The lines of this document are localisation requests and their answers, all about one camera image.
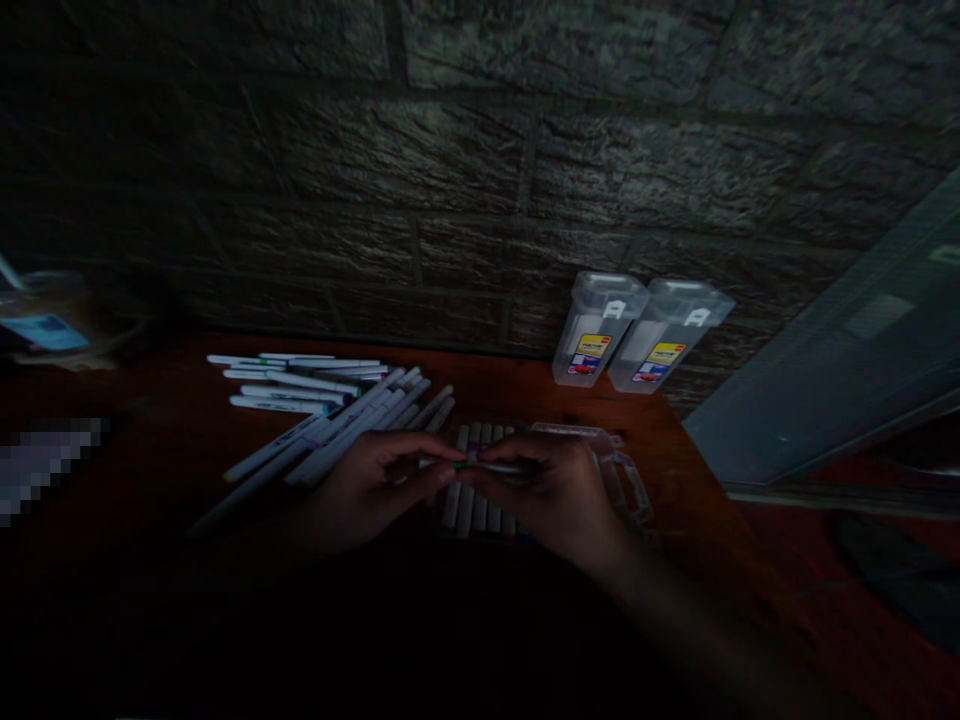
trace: plastic marker case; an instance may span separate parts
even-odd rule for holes
[[[736,304],[707,283],[654,280],[643,315],[610,363],[613,386],[620,392],[656,392],[707,330],[722,323]]]
[[[592,387],[650,293],[629,275],[585,270],[577,273],[570,294],[573,304],[553,358],[553,378],[558,385]]]

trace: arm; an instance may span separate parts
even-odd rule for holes
[[[800,659],[711,602],[650,551],[614,514],[584,440],[523,433],[480,458],[540,463],[543,472],[528,485],[478,468],[461,471],[460,479],[591,577],[699,691],[749,717],[863,716]]]

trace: yellow label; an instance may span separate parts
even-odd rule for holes
[[[594,357],[603,357],[603,353],[610,347],[612,339],[612,335],[581,335],[577,352]]]
[[[686,345],[677,345],[677,343],[657,343],[647,361],[658,362],[661,365],[672,365],[673,361],[680,357],[680,354],[686,349]]]

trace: stone wall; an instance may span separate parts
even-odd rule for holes
[[[123,312],[548,357],[575,273],[738,306],[695,407],[960,159],[955,2],[8,0],[3,250]]]

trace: hand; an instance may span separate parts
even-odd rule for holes
[[[478,455],[486,462],[537,461],[542,471],[528,482],[506,480],[482,468],[458,479],[517,517],[547,549],[586,572],[599,570],[619,551],[626,528],[607,500],[587,441],[569,435],[510,435]]]
[[[359,547],[373,540],[409,508],[456,480],[450,463],[413,473],[396,485],[404,456],[426,453],[445,460],[466,455],[436,435],[422,432],[365,432],[320,488],[298,509],[299,521],[324,554]]]

